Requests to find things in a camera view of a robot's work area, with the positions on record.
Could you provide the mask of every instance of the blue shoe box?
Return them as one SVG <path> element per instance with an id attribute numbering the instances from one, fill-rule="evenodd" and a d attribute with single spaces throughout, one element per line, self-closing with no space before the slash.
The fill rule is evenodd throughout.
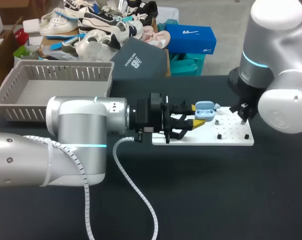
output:
<path id="1" fill-rule="evenodd" d="M 165 30 L 171 35 L 167 46 L 170 53 L 213 54 L 217 39 L 209 26 L 166 24 Z"/>

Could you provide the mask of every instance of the cable connector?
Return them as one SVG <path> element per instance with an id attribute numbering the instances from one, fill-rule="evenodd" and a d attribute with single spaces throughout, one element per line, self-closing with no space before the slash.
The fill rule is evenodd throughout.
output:
<path id="1" fill-rule="evenodd" d="M 142 143 L 142 136 L 143 136 L 143 133 L 141 131 L 139 131 L 138 136 L 134 137 L 134 141 Z"/>

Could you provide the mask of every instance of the cable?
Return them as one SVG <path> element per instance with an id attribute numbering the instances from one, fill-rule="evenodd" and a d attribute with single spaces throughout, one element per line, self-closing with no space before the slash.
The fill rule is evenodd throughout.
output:
<path id="1" fill-rule="evenodd" d="M 82 179 L 83 179 L 83 185 L 84 185 L 84 195 L 85 195 L 85 227 L 86 227 L 86 232 L 87 236 L 89 237 L 89 240 L 95 240 L 92 230 L 91 230 L 91 224 L 90 224 L 90 191 L 89 191 L 89 183 L 87 179 L 86 172 L 77 158 L 77 156 L 70 150 L 70 148 L 63 146 L 63 144 L 56 142 L 56 141 L 51 141 L 49 138 L 44 138 L 44 137 L 39 137 L 39 136 L 24 136 L 27 139 L 31 139 L 37 142 L 41 142 L 44 144 L 50 144 L 52 142 L 53 147 L 60 149 L 64 153 L 66 153 L 75 163 L 77 166 Z"/>
<path id="2" fill-rule="evenodd" d="M 122 167 L 122 165 L 119 162 L 119 159 L 117 157 L 117 148 L 118 148 L 118 146 L 121 143 L 123 143 L 123 142 L 134 142 L 134 141 L 135 141 L 134 137 L 124 137 L 124 138 L 121 138 L 119 141 L 117 141 L 115 143 L 115 145 L 113 147 L 113 150 L 112 150 L 112 154 L 113 154 L 113 158 L 115 160 L 115 163 L 118 166 L 118 168 L 120 169 L 121 173 L 124 175 L 124 177 L 129 182 L 129 184 L 133 187 L 133 189 L 136 191 L 136 193 L 142 198 L 142 200 L 145 202 L 146 206 L 149 208 L 149 210 L 150 210 L 150 212 L 152 214 L 153 223 L 154 223 L 154 232 L 153 232 L 153 236 L 152 236 L 151 240 L 156 240 L 157 236 L 158 236 L 158 231 L 159 231 L 158 218 L 157 218 L 156 212 L 154 211 L 154 209 L 151 206 L 151 204 L 148 201 L 148 199 L 142 194 L 142 192 L 139 190 L 139 188 L 137 188 L 137 186 L 135 185 L 135 183 L 131 180 L 131 178 L 129 177 L 129 175 L 126 173 L 126 171 Z"/>

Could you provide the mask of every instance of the dark gray shoe box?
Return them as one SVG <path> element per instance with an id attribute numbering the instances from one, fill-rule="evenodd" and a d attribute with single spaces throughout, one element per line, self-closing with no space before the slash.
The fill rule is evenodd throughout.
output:
<path id="1" fill-rule="evenodd" d="M 131 37 L 111 59 L 112 81 L 163 77 L 167 70 L 167 52 Z"/>

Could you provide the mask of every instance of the gray box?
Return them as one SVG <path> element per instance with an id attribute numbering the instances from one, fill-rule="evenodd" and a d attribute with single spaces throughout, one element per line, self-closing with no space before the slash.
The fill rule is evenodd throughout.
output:
<path id="1" fill-rule="evenodd" d="M 8 121 L 45 122 L 52 97 L 108 97 L 113 67 L 113 62 L 21 60 L 0 87 L 0 113 Z"/>
<path id="2" fill-rule="evenodd" d="M 167 52 L 131 37 L 111 59 L 112 80 L 163 77 L 167 70 Z"/>

